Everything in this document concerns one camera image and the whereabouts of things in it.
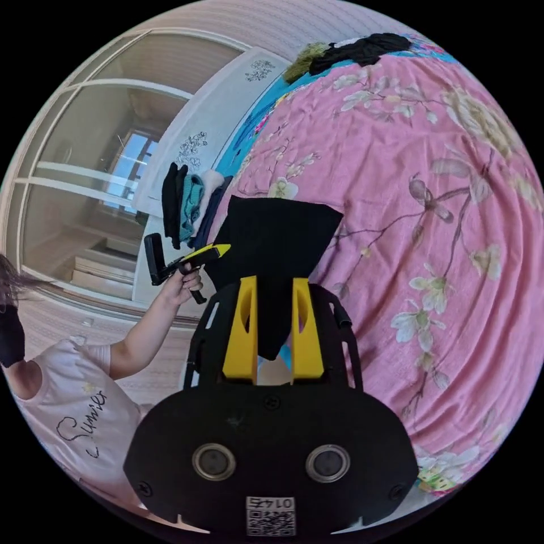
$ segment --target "circular sensor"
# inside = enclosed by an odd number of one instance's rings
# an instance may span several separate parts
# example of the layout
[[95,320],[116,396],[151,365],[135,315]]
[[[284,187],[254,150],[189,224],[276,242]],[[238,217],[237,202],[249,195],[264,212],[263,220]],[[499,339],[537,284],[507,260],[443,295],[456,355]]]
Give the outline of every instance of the circular sensor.
[[350,456],[334,444],[319,446],[306,459],[306,472],[312,480],[330,483],[340,480],[350,468]]
[[220,482],[234,473],[236,460],[225,446],[204,444],[193,453],[193,468],[202,478]]

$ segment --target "wall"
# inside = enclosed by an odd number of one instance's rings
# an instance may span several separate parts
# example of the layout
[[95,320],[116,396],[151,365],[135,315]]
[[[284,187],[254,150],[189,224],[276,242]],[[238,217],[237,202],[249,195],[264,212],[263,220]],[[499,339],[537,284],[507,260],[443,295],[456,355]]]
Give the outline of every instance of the wall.
[[166,27],[215,32],[288,60],[316,41],[413,32],[386,15],[338,0],[203,0],[163,13],[134,30]]

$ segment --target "black cloth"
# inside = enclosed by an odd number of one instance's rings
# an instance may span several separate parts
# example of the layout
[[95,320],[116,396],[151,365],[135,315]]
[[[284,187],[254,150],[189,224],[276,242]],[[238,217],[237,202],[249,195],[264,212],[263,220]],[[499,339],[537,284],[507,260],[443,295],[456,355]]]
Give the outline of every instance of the black cloth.
[[205,265],[215,288],[258,277],[258,354],[273,360],[291,332],[292,279],[307,278],[343,215],[329,206],[282,198],[231,197],[214,244],[231,244]]
[[0,306],[0,363],[6,368],[24,359],[24,329],[17,308]]
[[321,74],[331,68],[333,64],[342,61],[352,60],[359,66],[376,64],[381,55],[407,51],[410,49],[411,42],[403,36],[386,32],[384,34],[372,34],[357,40],[353,44],[343,45],[338,48],[335,48],[334,44],[330,45],[331,47],[321,57],[317,57],[312,61],[308,70],[310,75]]
[[221,200],[225,191],[227,190],[230,182],[232,181],[232,176],[227,176],[221,187],[217,187],[213,193],[211,193],[210,201],[208,202],[208,207],[204,212],[204,217],[200,223],[197,235],[192,237],[187,242],[187,245],[190,248],[193,248],[195,251],[202,249],[206,246],[208,236],[210,235],[211,225],[214,222],[215,214],[217,213],[217,208],[221,204]]
[[183,180],[189,168],[184,164],[179,170],[176,163],[170,165],[161,192],[164,236],[172,239],[174,249],[180,249],[180,211],[183,197]]

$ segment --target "black clothing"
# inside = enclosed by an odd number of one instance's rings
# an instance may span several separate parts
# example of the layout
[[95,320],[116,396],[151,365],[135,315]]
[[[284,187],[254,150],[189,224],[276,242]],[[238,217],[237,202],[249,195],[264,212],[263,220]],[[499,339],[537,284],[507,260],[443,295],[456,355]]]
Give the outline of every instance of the black clothing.
[[335,48],[334,44],[330,45],[330,49],[327,49],[321,57],[317,57],[312,61],[308,70],[310,75],[321,74],[331,68],[333,64],[342,61],[352,60],[360,66],[376,64],[381,55],[397,51],[408,51],[411,42],[403,36],[386,32],[384,34],[372,34],[357,40],[353,44],[343,45],[338,48]]

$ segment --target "bed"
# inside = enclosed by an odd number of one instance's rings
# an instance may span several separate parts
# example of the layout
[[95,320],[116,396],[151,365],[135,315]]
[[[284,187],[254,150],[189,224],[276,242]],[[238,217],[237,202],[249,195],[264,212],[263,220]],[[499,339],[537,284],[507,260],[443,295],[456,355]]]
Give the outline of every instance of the bed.
[[490,459],[544,354],[534,165],[483,86],[436,44],[407,36],[410,51],[373,66],[345,61],[270,87],[217,165],[234,179],[208,238],[230,196],[344,214],[310,279],[339,296],[365,390],[411,436],[420,474],[396,517]]

